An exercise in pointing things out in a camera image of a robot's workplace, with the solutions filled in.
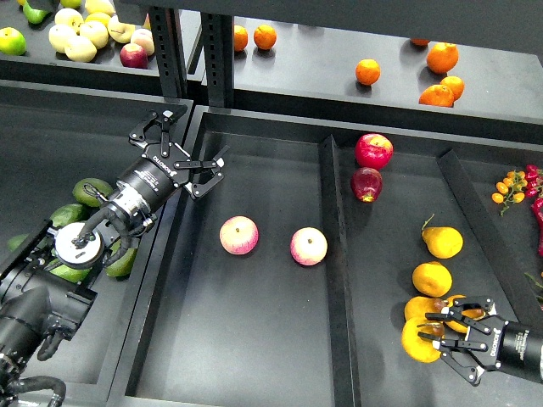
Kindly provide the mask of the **green avocado under arm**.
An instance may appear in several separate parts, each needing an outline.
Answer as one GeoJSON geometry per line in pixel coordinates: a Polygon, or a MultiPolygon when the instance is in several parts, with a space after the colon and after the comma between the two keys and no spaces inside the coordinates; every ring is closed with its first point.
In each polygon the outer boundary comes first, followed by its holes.
{"type": "Polygon", "coordinates": [[[68,282],[73,283],[83,281],[90,272],[90,269],[80,270],[71,268],[58,260],[54,260],[52,263],[47,265],[45,270],[55,276],[58,276],[68,282]]]}

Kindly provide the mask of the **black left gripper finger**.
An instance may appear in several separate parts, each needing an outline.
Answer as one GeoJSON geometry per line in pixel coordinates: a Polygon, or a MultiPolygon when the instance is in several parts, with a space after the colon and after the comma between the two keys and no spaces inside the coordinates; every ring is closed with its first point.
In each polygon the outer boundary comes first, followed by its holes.
{"type": "Polygon", "coordinates": [[[193,200],[205,196],[224,179],[224,155],[229,149],[228,145],[224,146],[213,158],[208,160],[192,159],[191,156],[188,156],[175,161],[174,187],[183,187],[193,200]]]}
{"type": "Polygon", "coordinates": [[[148,114],[133,128],[128,136],[131,145],[141,148],[143,151],[151,147],[158,147],[160,153],[169,153],[172,143],[170,128],[177,123],[188,111],[186,104],[181,105],[175,110],[164,110],[161,114],[154,110],[148,114]],[[157,127],[160,130],[160,139],[149,141],[147,132],[157,127]]]}

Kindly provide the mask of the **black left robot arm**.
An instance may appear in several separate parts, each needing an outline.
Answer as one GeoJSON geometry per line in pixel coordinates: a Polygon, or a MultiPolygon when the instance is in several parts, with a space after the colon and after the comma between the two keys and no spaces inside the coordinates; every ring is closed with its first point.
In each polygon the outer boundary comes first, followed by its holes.
{"type": "Polygon", "coordinates": [[[51,391],[49,405],[66,397],[64,381],[52,376],[23,377],[31,359],[50,359],[71,340],[97,296],[98,274],[137,248],[157,221],[157,212],[178,190],[200,199],[223,180],[222,148],[202,160],[173,142],[170,128],[185,115],[181,105],[162,113],[150,111],[131,131],[130,144],[140,157],[105,194],[89,182],[86,195],[98,202],[88,220],[55,226],[42,223],[1,264],[1,404],[19,395],[51,391]]]}

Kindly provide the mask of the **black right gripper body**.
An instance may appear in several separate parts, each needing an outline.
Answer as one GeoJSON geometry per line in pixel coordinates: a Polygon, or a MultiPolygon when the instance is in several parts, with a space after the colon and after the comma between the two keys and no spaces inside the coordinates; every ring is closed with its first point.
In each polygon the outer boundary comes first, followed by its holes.
{"type": "Polygon", "coordinates": [[[484,321],[488,351],[481,360],[487,371],[525,380],[542,379],[542,330],[493,315],[484,321]]]}

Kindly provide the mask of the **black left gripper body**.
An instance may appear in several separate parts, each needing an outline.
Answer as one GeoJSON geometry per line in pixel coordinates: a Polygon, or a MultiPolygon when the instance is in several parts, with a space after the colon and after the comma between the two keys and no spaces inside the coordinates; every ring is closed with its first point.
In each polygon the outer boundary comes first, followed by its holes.
{"type": "Polygon", "coordinates": [[[170,142],[164,155],[159,143],[149,144],[141,156],[119,177],[117,188],[125,209],[157,210],[198,169],[190,155],[170,142]]]}

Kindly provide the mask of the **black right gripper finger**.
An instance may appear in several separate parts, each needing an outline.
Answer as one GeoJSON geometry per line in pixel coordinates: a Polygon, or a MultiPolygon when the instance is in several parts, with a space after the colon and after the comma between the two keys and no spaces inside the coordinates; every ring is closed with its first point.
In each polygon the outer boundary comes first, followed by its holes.
{"type": "Polygon", "coordinates": [[[467,332],[472,328],[484,335],[491,333],[489,323],[484,322],[485,318],[495,315],[495,302],[487,296],[455,298],[446,301],[439,309],[439,312],[426,313],[425,318],[429,321],[455,322],[465,326],[467,332]]]}
{"type": "Polygon", "coordinates": [[[422,340],[432,343],[433,348],[440,352],[440,358],[466,382],[473,387],[480,384],[485,368],[476,360],[474,354],[485,353],[488,350],[487,344],[461,339],[446,339],[425,332],[419,332],[417,335],[422,340]],[[473,363],[462,365],[456,359],[457,354],[468,355],[473,363]]]}

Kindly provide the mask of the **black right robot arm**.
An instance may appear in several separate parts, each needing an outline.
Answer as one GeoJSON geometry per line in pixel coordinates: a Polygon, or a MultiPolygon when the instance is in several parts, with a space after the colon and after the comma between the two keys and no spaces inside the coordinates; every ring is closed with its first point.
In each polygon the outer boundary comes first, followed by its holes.
{"type": "Polygon", "coordinates": [[[467,328],[463,338],[417,335],[432,343],[440,358],[472,386],[477,387],[487,371],[542,383],[542,331],[503,319],[492,298],[458,298],[425,316],[431,322],[454,321],[467,328]]]}

